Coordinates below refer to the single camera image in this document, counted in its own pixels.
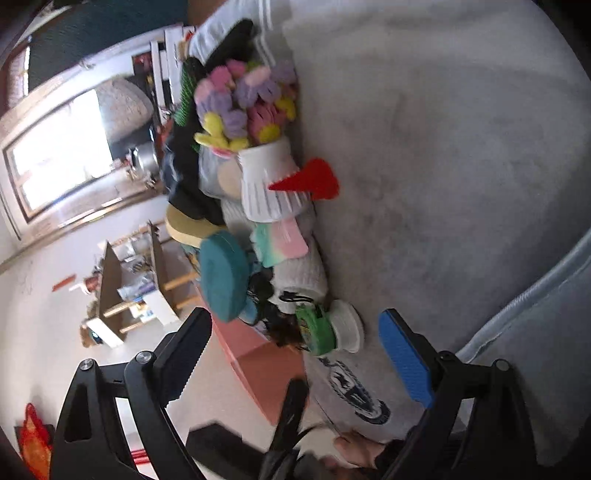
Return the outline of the teal round cushion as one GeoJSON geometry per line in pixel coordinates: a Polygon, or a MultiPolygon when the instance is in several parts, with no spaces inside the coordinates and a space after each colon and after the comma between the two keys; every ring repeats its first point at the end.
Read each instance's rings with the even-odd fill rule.
{"type": "Polygon", "coordinates": [[[201,241],[199,255],[202,297],[222,322],[235,320],[242,312],[249,286],[249,261],[235,236],[218,231],[201,241]]]}

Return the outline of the light blue bedsheet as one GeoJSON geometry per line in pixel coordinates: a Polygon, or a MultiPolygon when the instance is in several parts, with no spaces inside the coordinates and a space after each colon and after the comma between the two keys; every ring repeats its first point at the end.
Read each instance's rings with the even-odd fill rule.
{"type": "Polygon", "coordinates": [[[457,352],[516,370],[538,461],[563,458],[590,416],[590,235],[491,318],[457,352]]]}

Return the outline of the bare foot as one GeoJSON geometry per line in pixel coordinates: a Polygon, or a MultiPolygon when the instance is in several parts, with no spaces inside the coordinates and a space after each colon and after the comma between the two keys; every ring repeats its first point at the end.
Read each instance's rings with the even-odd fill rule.
{"type": "Polygon", "coordinates": [[[332,441],[339,457],[349,465],[360,468],[376,468],[376,459],[386,448],[380,443],[363,436],[359,432],[349,431],[335,437],[332,441]]]}

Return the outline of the wooden shelf rack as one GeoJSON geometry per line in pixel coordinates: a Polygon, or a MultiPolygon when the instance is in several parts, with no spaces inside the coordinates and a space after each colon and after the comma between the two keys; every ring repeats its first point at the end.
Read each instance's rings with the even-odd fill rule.
{"type": "Polygon", "coordinates": [[[176,324],[181,310],[197,303],[196,295],[174,299],[175,290],[195,283],[199,276],[190,269],[170,277],[163,244],[158,227],[151,222],[116,242],[105,243],[95,273],[81,284],[94,297],[81,322],[83,344],[118,348],[131,331],[152,321],[164,327],[176,324]]]}

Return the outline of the white ribbed lid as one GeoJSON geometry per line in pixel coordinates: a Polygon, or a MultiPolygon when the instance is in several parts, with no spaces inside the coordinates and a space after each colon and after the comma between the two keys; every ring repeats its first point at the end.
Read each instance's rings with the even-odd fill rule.
{"type": "Polygon", "coordinates": [[[329,322],[335,333],[335,349],[356,354],[363,348],[363,322],[351,304],[344,300],[332,301],[329,307],[329,322]]]}

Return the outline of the yellow black striped cloth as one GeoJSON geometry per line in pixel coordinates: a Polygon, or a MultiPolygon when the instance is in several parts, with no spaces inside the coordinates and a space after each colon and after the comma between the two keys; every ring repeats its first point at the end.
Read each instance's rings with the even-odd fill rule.
{"type": "Polygon", "coordinates": [[[204,239],[218,231],[226,230],[225,225],[214,225],[207,219],[192,219],[172,204],[168,204],[165,225],[169,236],[176,242],[199,249],[204,239]]]}

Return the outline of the black garment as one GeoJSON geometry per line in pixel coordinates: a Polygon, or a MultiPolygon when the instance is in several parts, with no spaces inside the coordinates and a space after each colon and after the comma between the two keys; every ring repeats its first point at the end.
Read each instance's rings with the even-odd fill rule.
{"type": "MultiPolygon", "coordinates": [[[[252,20],[235,23],[228,34],[204,62],[204,79],[214,68],[228,60],[247,60],[252,56],[252,20]]],[[[186,127],[171,118],[171,129],[163,143],[160,178],[168,195],[168,203],[192,219],[205,218],[214,225],[223,225],[221,202],[204,194],[199,186],[199,146],[194,135],[202,131],[198,116],[186,127]]]]}

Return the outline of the pastel pink green pouch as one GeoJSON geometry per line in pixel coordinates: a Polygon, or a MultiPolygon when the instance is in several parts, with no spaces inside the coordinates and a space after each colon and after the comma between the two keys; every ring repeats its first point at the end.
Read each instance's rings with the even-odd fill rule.
{"type": "Polygon", "coordinates": [[[250,241],[264,268],[308,254],[308,244],[294,218],[257,224],[250,234],[250,241]]]}

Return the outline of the red cone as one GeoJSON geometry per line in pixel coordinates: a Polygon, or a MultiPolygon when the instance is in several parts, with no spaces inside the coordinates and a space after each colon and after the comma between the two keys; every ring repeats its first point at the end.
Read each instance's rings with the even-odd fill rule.
{"type": "Polygon", "coordinates": [[[325,159],[313,158],[304,168],[270,184],[270,191],[308,193],[311,200],[332,200],[339,196],[339,180],[325,159]]]}

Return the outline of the grey blanket with emblem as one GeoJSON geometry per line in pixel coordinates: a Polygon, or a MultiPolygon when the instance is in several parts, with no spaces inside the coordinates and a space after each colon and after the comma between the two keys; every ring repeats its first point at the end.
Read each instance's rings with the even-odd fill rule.
{"type": "Polygon", "coordinates": [[[294,60],[294,149],[341,184],[315,238],[367,325],[342,362],[385,429],[406,429],[421,409],[379,344],[380,312],[460,349],[584,236],[589,78],[533,1],[228,1],[191,54],[243,18],[263,60],[294,60]]]}

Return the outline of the round wooden disc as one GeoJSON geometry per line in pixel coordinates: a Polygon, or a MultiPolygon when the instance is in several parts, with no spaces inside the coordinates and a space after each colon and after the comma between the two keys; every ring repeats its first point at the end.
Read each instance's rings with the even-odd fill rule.
{"type": "Polygon", "coordinates": [[[235,160],[226,160],[217,169],[221,191],[233,200],[242,199],[242,170],[235,160]]]}

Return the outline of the white ribbed pot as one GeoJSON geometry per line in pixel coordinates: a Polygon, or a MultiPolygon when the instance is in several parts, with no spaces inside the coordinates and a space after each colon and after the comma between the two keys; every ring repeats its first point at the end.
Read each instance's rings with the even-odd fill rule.
{"type": "Polygon", "coordinates": [[[273,223],[297,217],[311,206],[308,193],[270,190],[276,182],[300,171],[286,137],[238,153],[242,168],[242,208],[256,223],[273,223]]]}

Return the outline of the green black glove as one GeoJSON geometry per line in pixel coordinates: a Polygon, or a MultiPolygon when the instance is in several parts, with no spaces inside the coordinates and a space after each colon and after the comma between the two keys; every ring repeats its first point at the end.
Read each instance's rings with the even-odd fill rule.
{"type": "Polygon", "coordinates": [[[180,100],[174,111],[174,121],[180,127],[186,127],[197,118],[194,92],[197,84],[204,79],[204,65],[195,57],[187,57],[181,68],[180,100]]]}

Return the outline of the red orange wall ornament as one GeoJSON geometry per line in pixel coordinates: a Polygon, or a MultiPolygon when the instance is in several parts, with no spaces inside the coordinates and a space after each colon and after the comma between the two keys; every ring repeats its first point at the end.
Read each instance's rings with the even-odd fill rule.
{"type": "Polygon", "coordinates": [[[48,480],[52,446],[47,428],[32,403],[25,407],[25,418],[18,443],[22,459],[37,480],[48,480]]]}

